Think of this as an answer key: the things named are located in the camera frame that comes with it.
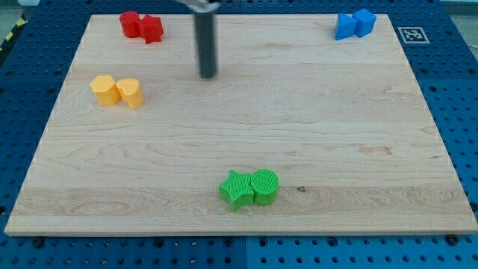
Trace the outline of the silver rod mount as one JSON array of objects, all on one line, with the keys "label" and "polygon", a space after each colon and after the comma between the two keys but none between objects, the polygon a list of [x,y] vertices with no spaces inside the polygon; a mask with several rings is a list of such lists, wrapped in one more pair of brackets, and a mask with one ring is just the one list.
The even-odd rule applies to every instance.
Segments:
[{"label": "silver rod mount", "polygon": [[192,11],[196,13],[210,13],[216,11],[220,7],[220,3],[207,0],[176,0],[179,3],[185,4]]}]

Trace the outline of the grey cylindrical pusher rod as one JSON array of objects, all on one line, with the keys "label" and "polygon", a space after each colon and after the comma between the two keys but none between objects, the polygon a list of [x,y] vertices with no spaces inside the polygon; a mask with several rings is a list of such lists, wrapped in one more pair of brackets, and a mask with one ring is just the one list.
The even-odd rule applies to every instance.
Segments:
[{"label": "grey cylindrical pusher rod", "polygon": [[193,18],[199,74],[202,78],[213,78],[217,72],[214,12],[195,12]]}]

